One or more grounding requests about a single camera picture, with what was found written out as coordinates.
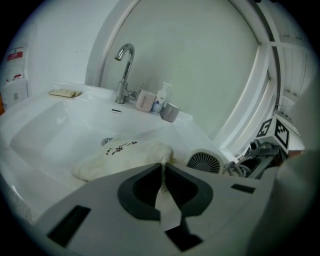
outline red label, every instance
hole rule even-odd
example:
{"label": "red label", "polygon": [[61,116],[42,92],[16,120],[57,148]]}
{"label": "red label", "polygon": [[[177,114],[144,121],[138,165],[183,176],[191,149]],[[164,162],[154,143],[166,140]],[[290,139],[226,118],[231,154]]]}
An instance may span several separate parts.
{"label": "red label", "polygon": [[17,59],[17,58],[22,58],[23,52],[22,51],[18,51],[16,53],[12,53],[8,55],[8,58],[6,59],[7,61],[11,61],[13,59]]}

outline faucet spout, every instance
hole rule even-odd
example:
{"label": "faucet spout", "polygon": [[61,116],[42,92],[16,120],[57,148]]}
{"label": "faucet spout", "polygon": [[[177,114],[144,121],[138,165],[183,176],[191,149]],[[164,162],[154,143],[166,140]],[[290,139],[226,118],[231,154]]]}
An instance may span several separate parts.
{"label": "faucet spout", "polygon": [[124,46],[122,46],[119,51],[115,55],[115,59],[117,61],[121,61],[122,58],[124,57],[125,53],[129,51],[129,58],[128,62],[126,64],[123,77],[122,77],[122,83],[127,83],[128,75],[132,66],[132,62],[134,61],[134,56],[135,56],[135,48],[131,43],[126,43]]}

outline white frame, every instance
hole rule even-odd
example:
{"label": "white frame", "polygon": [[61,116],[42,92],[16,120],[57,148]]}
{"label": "white frame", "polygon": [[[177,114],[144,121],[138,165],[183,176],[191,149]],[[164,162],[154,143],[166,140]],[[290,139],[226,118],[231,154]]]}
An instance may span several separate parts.
{"label": "white frame", "polygon": [[[94,42],[85,76],[85,83],[100,87],[106,59],[112,43],[130,12],[140,0],[119,0],[106,18]],[[268,31],[254,7],[247,0],[229,0],[242,14],[259,47],[245,89],[223,128],[213,140],[219,148],[237,154],[247,146],[259,125],[273,114],[276,107],[278,73],[276,57]]]}

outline sink drain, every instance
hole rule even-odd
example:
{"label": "sink drain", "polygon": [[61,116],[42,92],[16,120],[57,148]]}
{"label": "sink drain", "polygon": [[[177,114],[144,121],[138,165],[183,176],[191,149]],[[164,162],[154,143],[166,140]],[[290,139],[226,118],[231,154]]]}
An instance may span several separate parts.
{"label": "sink drain", "polygon": [[104,146],[104,145],[106,145],[109,141],[112,141],[114,138],[105,138],[102,142],[101,142],[101,144],[102,144],[102,147]]}

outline sink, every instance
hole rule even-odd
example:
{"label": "sink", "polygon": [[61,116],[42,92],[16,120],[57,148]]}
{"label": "sink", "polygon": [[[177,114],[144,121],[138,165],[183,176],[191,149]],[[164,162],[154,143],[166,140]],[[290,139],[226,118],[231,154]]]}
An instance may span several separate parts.
{"label": "sink", "polygon": [[0,117],[1,174],[35,216],[85,184],[70,170],[98,152],[105,138],[161,141],[173,148],[178,163],[194,149],[218,151],[186,113],[169,123],[133,104],[116,104],[113,90],[83,84],[55,88],[82,95],[39,94]]}

